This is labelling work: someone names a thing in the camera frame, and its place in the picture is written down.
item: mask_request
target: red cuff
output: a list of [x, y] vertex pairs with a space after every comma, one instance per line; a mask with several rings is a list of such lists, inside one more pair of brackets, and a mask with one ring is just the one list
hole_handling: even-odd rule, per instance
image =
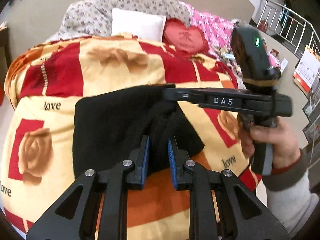
[[287, 166], [287, 167], [283, 167], [283, 168], [280, 168], [280, 169], [272, 168], [271, 175], [278, 175], [278, 174], [281, 174], [281, 173], [289, 170], [289, 169], [292, 168], [300, 159], [301, 159], [301, 154], [300, 154], [300, 157], [299, 157], [298, 160], [296, 160], [294, 163], [292, 163], [291, 165], [289, 165], [289, 166]]

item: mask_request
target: silver screw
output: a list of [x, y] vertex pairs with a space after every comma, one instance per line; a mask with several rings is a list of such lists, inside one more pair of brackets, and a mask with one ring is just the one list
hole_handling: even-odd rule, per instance
[[226, 177], [231, 177], [232, 176], [232, 171], [231, 170], [224, 170], [223, 175]]
[[124, 160], [122, 164], [123, 166], [130, 166], [132, 164], [132, 160]]
[[196, 163], [195, 163], [195, 161], [193, 161], [193, 160], [187, 160], [187, 161], [186, 161], [186, 165], [189, 166], [189, 167], [192, 167], [192, 166], [195, 166]]
[[87, 177], [91, 177], [94, 174], [94, 170], [88, 169], [84, 173]]

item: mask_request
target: black cloth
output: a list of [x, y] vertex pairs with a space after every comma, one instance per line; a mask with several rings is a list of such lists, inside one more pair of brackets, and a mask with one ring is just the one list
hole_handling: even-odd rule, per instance
[[143, 135], [150, 136], [149, 174], [169, 167], [172, 136], [190, 157], [198, 154], [204, 144], [178, 103], [163, 99], [166, 87], [174, 85], [138, 86], [79, 100], [72, 146], [75, 177], [87, 169], [111, 169], [140, 147]]

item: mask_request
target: triangular cutout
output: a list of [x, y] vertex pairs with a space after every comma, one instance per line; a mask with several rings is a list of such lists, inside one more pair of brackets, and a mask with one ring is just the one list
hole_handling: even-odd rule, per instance
[[234, 187], [236, 197], [244, 219], [250, 219], [262, 214], [261, 209], [250, 199], [249, 196], [239, 187]]
[[75, 190], [67, 197], [67, 199], [56, 209], [55, 213], [58, 216], [64, 217], [66, 219], [73, 219], [82, 191], [83, 186], [77, 186]]

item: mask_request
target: red heart-shaped pillow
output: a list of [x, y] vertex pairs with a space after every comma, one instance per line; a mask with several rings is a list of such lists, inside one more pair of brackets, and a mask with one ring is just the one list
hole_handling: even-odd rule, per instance
[[175, 46], [176, 50], [186, 52], [189, 55], [206, 53], [209, 50], [208, 41], [203, 31], [196, 27], [187, 28], [178, 19], [169, 19], [164, 26], [164, 41]]

